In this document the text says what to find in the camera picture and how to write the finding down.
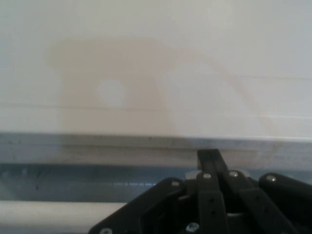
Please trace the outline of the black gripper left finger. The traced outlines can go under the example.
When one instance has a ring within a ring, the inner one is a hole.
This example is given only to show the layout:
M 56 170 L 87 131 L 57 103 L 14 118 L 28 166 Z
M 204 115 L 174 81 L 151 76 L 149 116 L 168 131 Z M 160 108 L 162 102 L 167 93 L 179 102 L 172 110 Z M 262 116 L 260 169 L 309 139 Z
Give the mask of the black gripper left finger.
M 227 166 L 218 149 L 197 151 L 199 172 L 166 178 L 93 226 L 91 234 L 226 234 L 228 220 L 218 176 Z

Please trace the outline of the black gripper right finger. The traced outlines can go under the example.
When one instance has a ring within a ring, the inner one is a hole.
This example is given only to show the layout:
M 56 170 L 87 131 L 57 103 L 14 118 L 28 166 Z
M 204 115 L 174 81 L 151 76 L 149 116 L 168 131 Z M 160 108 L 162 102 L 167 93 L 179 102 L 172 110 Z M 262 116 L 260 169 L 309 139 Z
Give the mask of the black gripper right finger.
M 210 150 L 210 233 L 310 234 L 312 187 L 268 173 L 258 181 L 230 171 L 218 149 Z

